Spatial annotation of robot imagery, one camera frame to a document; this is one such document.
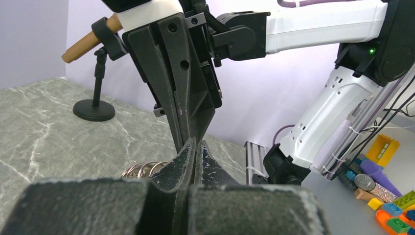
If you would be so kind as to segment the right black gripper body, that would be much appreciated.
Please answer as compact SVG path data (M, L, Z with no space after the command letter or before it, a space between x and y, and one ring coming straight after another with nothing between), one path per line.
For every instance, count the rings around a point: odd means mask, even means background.
M270 12L243 11L213 16L204 0L183 0L202 72L215 108L222 106L215 68L222 60L245 61L266 56L266 26Z

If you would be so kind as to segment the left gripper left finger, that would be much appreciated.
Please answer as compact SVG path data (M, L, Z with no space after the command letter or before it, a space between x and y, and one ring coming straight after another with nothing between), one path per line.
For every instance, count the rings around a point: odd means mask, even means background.
M149 178L45 179L29 185L3 235L185 235L197 153L189 138Z

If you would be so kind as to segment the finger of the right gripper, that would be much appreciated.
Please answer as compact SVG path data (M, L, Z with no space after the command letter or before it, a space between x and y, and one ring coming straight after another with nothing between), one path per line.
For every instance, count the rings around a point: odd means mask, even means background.
M171 66L165 56L163 41L151 26L128 31L122 38L143 81L154 99L163 108L177 152L184 142L180 132L177 109L171 83Z
M171 127L174 144L180 151L188 138L200 142L215 114L185 17L176 13L158 22L170 66L169 88L173 94Z

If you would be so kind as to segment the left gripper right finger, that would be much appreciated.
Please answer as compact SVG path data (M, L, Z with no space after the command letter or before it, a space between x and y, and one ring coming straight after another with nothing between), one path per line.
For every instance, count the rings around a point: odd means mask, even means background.
M198 147L201 172L188 195L190 235L328 235L313 192L295 185L242 185L214 179L221 170L206 141Z

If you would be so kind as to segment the metal disc with keyrings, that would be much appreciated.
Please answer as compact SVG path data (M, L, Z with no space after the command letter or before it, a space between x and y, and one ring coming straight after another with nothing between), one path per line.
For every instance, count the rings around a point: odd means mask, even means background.
M146 178L151 177L155 173L159 172L162 168L164 168L169 162L157 162L157 161L150 161L150 162L140 162L132 165L128 169L126 169L121 178Z

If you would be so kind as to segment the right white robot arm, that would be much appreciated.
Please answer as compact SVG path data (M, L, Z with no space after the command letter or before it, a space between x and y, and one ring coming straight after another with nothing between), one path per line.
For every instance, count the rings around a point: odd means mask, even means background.
M284 3L270 12L214 17L203 0L141 1L118 14L123 40L158 104L175 145L198 144L217 107L208 67L280 51L339 43L322 93L264 159L273 184L299 185L317 153L347 115L415 61L412 0L323 0Z

